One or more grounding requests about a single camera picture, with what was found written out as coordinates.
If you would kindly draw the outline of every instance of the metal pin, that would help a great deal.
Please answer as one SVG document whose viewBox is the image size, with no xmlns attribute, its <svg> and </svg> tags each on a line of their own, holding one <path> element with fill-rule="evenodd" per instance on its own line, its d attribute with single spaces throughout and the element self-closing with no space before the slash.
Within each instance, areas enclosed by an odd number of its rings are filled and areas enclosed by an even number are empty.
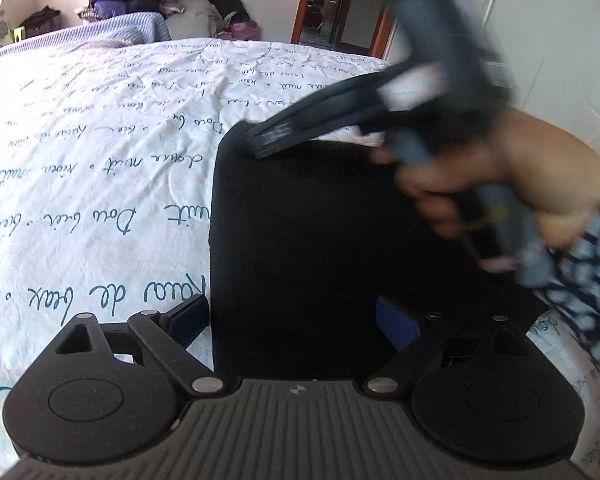
<svg viewBox="0 0 600 480">
<path fill-rule="evenodd" d="M 217 377 L 198 377 L 191 387 L 199 394 L 216 394 L 224 388 L 224 383 Z"/>
<path fill-rule="evenodd" d="M 398 389 L 398 383 L 391 377 L 374 377 L 366 387 L 375 394 L 392 394 Z"/>
</svg>

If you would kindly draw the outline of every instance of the bed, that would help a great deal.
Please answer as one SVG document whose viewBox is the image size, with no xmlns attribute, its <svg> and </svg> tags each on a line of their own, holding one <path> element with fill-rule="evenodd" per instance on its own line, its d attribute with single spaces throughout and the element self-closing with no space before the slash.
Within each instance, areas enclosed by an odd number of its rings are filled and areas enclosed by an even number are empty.
<svg viewBox="0 0 600 480">
<path fill-rule="evenodd" d="M 124 321 L 209 294 L 214 159 L 233 124 L 383 66 L 222 40 L 56 44 L 0 56 L 0 410 L 76 313 Z M 354 139 L 349 130 L 330 137 Z M 600 479 L 600 376 L 554 314 L 528 336 L 582 397 L 587 419 L 573 461 Z M 205 332 L 189 349 L 209 366 L 210 341 Z M 0 474 L 15 461 L 0 412 Z"/>
</svg>

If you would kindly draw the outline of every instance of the patterned sleeve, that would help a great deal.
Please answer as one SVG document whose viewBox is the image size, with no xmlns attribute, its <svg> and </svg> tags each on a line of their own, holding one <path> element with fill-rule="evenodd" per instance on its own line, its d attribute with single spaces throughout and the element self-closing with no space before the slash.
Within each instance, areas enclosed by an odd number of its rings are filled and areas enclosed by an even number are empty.
<svg viewBox="0 0 600 480">
<path fill-rule="evenodd" d="M 600 371 L 600 212 L 538 295 L 561 314 Z"/>
</svg>

